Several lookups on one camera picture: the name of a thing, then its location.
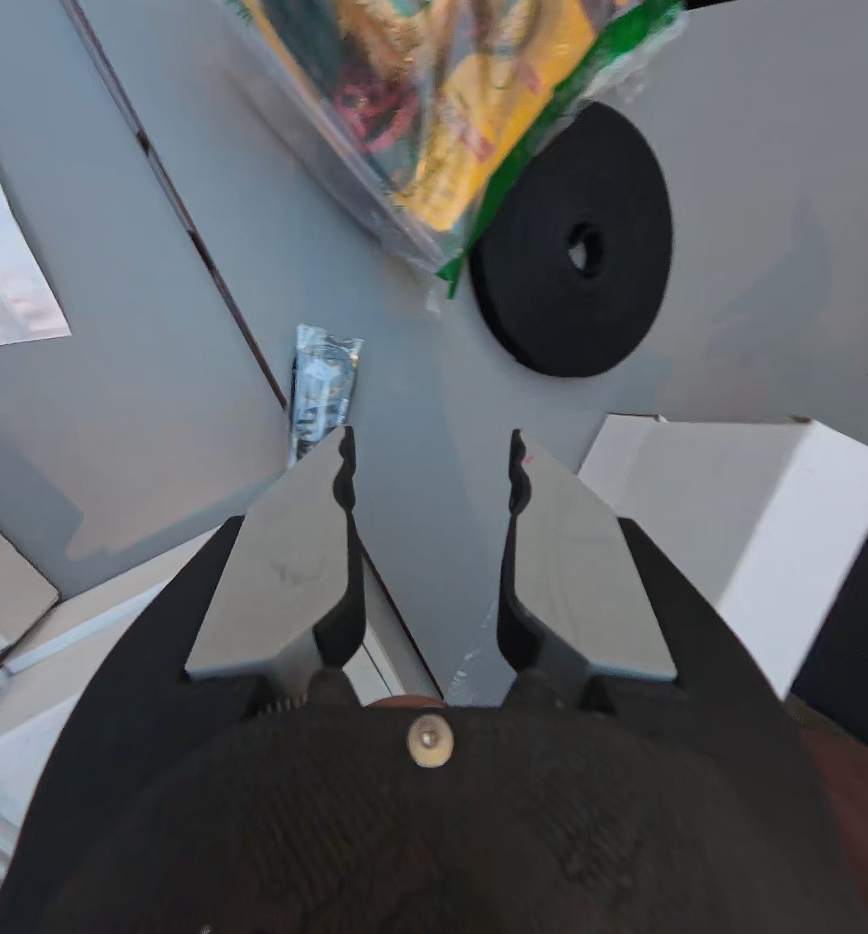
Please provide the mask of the clear bag with green strip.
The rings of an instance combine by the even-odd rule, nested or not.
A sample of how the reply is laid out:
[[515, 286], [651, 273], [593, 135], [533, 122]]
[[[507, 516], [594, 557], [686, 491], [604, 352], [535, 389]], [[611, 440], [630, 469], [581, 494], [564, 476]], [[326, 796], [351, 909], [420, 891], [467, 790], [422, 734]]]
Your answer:
[[686, 2], [217, 2], [230, 77], [384, 250], [448, 283], [533, 158]]

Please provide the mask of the small white cardboard box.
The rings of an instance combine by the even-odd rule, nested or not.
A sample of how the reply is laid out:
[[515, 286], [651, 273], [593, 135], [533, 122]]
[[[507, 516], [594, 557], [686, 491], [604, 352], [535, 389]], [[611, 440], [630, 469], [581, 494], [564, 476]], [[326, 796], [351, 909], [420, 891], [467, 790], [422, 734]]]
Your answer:
[[578, 476], [646, 531], [784, 699], [868, 538], [868, 447], [807, 418], [609, 414]]

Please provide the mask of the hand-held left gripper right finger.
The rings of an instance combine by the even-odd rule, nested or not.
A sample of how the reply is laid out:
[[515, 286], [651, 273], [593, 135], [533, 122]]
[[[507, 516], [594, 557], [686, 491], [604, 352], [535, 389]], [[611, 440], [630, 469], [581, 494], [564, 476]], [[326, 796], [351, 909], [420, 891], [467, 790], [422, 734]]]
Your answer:
[[510, 438], [509, 525], [496, 639], [517, 673], [672, 683], [676, 668], [617, 515], [520, 430]]

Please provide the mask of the small packet with black contents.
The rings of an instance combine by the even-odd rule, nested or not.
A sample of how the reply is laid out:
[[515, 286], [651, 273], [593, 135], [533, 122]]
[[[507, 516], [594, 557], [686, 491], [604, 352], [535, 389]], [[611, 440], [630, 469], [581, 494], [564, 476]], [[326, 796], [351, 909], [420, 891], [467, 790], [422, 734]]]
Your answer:
[[347, 424], [363, 346], [361, 338], [337, 338], [315, 325], [298, 325], [287, 468]]

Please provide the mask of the grey desk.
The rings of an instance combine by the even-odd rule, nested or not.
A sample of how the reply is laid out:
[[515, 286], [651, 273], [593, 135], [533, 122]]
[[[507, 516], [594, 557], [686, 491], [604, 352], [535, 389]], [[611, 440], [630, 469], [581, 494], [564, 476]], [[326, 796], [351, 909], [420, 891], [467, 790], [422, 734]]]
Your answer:
[[359, 534], [441, 689], [487, 647], [510, 434], [571, 469], [607, 413], [810, 416], [868, 444], [868, 2], [696, 10], [606, 101], [673, 212], [654, 327], [602, 377], [495, 341], [467, 275], [380, 250], [242, 99], [210, 2], [0, 2], [0, 176], [71, 336], [0, 347], [0, 532], [64, 597], [280, 472], [300, 323], [364, 339]]

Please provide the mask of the pile of white cardboard boxes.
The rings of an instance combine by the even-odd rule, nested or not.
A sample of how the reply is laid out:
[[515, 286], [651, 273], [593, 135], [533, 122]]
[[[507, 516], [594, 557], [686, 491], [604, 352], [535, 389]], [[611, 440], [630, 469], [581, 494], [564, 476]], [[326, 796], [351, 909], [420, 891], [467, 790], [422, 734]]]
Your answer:
[[0, 664], [0, 882], [73, 707], [136, 617], [213, 534], [58, 603]]

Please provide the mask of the black hook-and-loop tape roll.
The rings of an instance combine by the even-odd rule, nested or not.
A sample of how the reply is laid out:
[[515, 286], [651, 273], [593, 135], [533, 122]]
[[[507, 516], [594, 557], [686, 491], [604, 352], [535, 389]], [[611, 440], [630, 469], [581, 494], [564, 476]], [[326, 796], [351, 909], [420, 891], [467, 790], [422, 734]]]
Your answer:
[[648, 335], [672, 260], [661, 165], [626, 116], [593, 103], [524, 169], [468, 264], [480, 312], [516, 361], [588, 378]]

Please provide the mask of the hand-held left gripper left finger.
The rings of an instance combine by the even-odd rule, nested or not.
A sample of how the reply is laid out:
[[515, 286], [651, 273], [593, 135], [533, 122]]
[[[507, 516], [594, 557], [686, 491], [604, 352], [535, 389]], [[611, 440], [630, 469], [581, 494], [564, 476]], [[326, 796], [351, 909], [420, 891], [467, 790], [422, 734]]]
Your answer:
[[250, 506], [186, 660], [191, 679], [311, 679], [359, 650], [355, 468], [353, 428], [336, 428]]

